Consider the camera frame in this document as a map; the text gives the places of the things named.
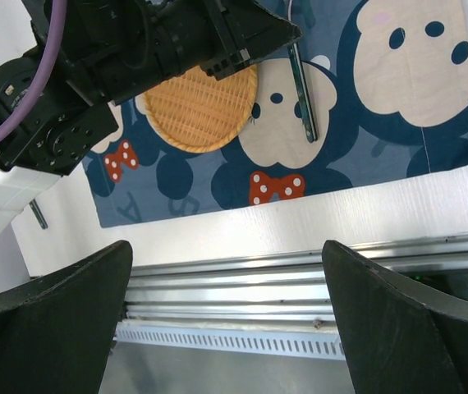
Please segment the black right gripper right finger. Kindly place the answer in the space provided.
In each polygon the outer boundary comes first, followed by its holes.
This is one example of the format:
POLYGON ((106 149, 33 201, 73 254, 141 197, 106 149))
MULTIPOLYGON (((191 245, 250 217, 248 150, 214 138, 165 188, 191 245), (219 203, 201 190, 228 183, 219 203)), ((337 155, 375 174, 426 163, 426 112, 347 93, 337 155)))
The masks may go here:
POLYGON ((468 301, 326 241, 323 270, 357 393, 468 393, 468 301))

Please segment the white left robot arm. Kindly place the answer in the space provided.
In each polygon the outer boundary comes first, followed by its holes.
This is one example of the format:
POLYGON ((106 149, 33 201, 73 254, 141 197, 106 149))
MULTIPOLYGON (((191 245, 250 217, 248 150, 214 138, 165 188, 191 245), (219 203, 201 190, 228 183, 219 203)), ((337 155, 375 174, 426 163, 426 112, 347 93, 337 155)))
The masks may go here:
POLYGON ((110 107, 193 67, 222 80, 297 42, 256 1, 27 1, 36 45, 0 66, 0 234, 117 129, 110 107))

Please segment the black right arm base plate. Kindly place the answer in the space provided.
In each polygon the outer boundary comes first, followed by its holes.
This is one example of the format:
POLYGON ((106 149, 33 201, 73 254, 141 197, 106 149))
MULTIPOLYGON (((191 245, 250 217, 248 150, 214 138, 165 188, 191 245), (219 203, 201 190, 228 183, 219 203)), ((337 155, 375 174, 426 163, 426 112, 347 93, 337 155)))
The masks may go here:
POLYGON ((468 268, 438 271, 412 270, 403 275, 450 296, 468 301, 468 268))

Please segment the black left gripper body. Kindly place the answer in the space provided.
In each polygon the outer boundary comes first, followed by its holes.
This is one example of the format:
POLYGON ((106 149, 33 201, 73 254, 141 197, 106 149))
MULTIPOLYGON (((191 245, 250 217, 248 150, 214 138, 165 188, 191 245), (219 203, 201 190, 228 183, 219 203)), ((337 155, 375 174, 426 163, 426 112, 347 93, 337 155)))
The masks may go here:
POLYGON ((197 66, 249 67, 254 1, 68 1, 53 76, 83 103, 121 103, 197 66))

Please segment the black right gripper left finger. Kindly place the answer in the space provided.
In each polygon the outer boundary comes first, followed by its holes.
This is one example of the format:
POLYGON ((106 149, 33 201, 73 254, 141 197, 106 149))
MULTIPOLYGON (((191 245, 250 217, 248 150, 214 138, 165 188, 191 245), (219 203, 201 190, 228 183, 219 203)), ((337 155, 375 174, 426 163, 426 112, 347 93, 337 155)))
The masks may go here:
POLYGON ((98 392, 131 267, 117 241, 0 293, 0 393, 98 392))

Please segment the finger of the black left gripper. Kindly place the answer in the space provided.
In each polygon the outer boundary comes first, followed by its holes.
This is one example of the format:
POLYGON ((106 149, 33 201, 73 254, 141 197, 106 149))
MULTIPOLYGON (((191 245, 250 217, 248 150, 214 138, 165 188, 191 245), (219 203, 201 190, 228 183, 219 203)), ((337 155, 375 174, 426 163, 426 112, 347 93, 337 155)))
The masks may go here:
POLYGON ((302 37, 297 25, 275 15, 257 1, 234 1, 233 18, 252 62, 260 62, 302 37))

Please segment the blue cartoon mouse placemat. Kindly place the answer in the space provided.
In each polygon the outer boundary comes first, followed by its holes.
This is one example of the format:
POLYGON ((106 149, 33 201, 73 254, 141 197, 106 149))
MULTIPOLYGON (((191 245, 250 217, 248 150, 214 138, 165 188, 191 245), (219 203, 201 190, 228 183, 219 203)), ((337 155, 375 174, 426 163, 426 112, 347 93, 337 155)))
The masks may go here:
POLYGON ((287 49, 257 65, 250 118, 188 153, 135 98, 83 162, 101 227, 245 208, 468 166, 468 33, 460 1, 267 1, 297 24, 319 138, 305 136, 287 49))

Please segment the spoon with green handle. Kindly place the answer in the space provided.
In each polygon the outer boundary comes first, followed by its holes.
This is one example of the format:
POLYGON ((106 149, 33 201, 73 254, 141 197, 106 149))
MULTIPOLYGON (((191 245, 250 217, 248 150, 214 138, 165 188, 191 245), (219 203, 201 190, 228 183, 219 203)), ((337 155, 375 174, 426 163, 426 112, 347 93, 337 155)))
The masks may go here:
POLYGON ((34 214, 39 226, 41 229, 46 230, 48 229, 48 222, 46 221, 37 201, 35 199, 32 199, 29 203, 30 209, 32 213, 34 214))

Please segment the fork with green handle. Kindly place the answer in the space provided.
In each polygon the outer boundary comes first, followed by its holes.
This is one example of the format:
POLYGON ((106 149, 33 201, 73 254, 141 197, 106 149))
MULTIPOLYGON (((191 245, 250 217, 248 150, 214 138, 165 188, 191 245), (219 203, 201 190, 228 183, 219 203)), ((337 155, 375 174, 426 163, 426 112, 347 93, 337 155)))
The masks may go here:
POLYGON ((315 124, 314 112, 310 102, 309 89, 305 71, 301 61, 300 49, 298 44, 292 44, 287 48, 292 75, 296 87, 296 95, 298 99, 298 107, 301 114, 303 127, 305 128, 305 136, 310 144, 316 142, 319 138, 317 126, 315 124))

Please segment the orange woven round plate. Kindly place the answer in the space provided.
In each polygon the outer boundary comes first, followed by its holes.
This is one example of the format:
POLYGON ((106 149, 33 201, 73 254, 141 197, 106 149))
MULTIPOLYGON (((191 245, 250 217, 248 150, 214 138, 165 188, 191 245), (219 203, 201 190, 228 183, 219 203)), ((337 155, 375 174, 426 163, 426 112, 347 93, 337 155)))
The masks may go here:
POLYGON ((208 153, 239 135, 257 88, 256 65, 223 80, 196 66, 140 94, 135 105, 167 144, 188 153, 208 153))

